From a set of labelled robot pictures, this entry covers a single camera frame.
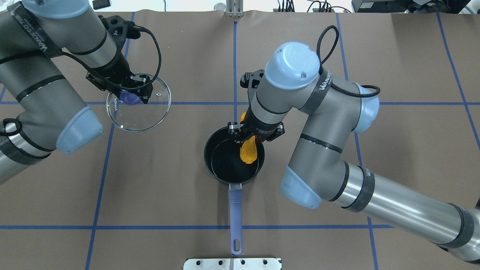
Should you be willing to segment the black gripper corn arm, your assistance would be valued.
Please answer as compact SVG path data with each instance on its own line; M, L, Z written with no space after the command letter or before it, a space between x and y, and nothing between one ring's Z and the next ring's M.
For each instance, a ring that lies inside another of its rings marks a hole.
M239 125L241 127L236 136L236 143L244 143L253 136L257 136L259 142L270 142L276 139L276 125L264 123L255 116L245 117Z

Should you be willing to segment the black gripper pot arm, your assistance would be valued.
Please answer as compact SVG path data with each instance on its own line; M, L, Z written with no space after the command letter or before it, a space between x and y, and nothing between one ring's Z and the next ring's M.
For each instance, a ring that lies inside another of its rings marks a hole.
M153 92L153 75L133 73L124 56L90 73L90 82L101 91L108 91L123 103L148 103Z

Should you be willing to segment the silver robot arm with corn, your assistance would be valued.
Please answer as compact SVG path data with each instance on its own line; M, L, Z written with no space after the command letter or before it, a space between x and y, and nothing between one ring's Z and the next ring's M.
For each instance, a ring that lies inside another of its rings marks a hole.
M274 140L291 109L307 114L281 182L285 197L311 209L324 200L334 202L479 263L478 207L466 210L438 201L341 160L350 134L367 130L377 117L379 99L367 86L334 76L299 42L282 44L265 69L246 72L240 85L250 103L240 123L240 142L252 136Z

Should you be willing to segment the silver robot arm at pot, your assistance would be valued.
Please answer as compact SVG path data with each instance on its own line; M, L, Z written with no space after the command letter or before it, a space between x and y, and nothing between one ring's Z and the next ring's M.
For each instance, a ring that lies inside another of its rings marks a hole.
M55 150L71 154L103 132L53 58L75 60L101 91L149 102L159 70L136 75L122 54L126 39L142 32L152 34L122 17L96 15L87 0L21 0L1 13L1 84L24 108L1 121L1 183Z

